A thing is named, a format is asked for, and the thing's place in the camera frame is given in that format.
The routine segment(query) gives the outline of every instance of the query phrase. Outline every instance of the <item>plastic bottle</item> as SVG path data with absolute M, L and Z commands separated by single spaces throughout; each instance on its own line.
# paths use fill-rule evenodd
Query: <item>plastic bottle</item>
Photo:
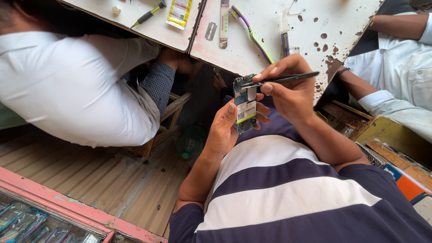
M 206 131 L 198 125 L 186 128 L 177 142 L 177 153 L 185 159 L 196 159 L 201 154 L 206 140 Z

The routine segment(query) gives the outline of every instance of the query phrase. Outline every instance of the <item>striped shirt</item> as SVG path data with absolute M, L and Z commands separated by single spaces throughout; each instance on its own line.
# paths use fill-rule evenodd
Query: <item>striped shirt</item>
M 432 242 L 391 175 L 364 164 L 337 173 L 279 135 L 241 142 L 222 160 L 207 213 L 188 204 L 170 243 Z

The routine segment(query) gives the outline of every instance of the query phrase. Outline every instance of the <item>precision screwdriver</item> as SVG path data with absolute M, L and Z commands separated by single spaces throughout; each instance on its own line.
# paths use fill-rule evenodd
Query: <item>precision screwdriver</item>
M 139 18 L 134 25 L 132 25 L 129 29 L 140 25 L 142 23 L 144 23 L 146 20 L 148 20 L 151 16 L 153 16 L 157 11 L 166 8 L 166 3 L 164 0 L 161 0 L 161 3 L 159 3 L 159 5 L 157 7 L 155 7 L 154 9 L 150 10 L 149 12 L 147 12 L 146 14 L 144 14 L 143 16 L 141 16 L 141 18 Z

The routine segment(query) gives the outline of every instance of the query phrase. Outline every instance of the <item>black wristband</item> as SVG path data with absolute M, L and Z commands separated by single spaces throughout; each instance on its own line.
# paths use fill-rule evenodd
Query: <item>black wristband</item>
M 337 72 L 336 75 L 335 75 L 335 77 L 339 77 L 339 76 L 340 76 L 341 74 L 343 74 L 345 71 L 350 71 L 350 70 L 351 70 L 351 68 L 346 67 L 346 68 L 342 69 L 341 71 Z

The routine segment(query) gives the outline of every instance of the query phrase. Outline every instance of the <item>white table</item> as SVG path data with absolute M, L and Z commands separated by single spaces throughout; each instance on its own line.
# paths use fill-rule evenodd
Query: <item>white table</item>
M 280 59 L 282 10 L 288 9 L 292 3 L 292 0 L 230 1 L 230 5 L 242 11 L 255 37 L 264 41 L 262 44 L 274 61 Z M 300 47 L 300 54 L 313 71 L 320 71 L 314 105 L 380 4 L 380 0 L 298 0 L 292 4 L 289 12 L 300 13 L 302 18 L 300 21 L 298 15 L 286 16 L 291 29 L 292 46 Z M 212 41 L 205 38 L 210 22 L 218 26 Z M 220 0 L 207 0 L 192 44 L 191 56 L 241 76 L 257 74 L 268 66 L 260 50 L 250 40 L 248 29 L 241 19 L 235 21 L 230 16 L 226 49 L 219 47 L 219 26 Z M 321 38 L 324 33 L 327 34 L 326 39 Z M 328 50 L 323 52 L 325 44 Z
M 160 0 L 61 0 L 68 5 L 83 10 L 91 15 L 108 21 L 112 24 L 128 29 L 137 19 L 146 12 L 152 10 Z M 143 24 L 135 26 L 131 31 L 159 42 L 163 45 L 186 52 L 189 46 L 190 37 L 195 26 L 198 15 L 198 6 L 201 0 L 193 0 L 191 11 L 185 29 L 180 30 L 166 23 L 172 0 L 165 0 L 167 7 L 159 10 L 153 17 Z M 121 9 L 120 15 L 112 12 L 112 7 L 118 6 Z

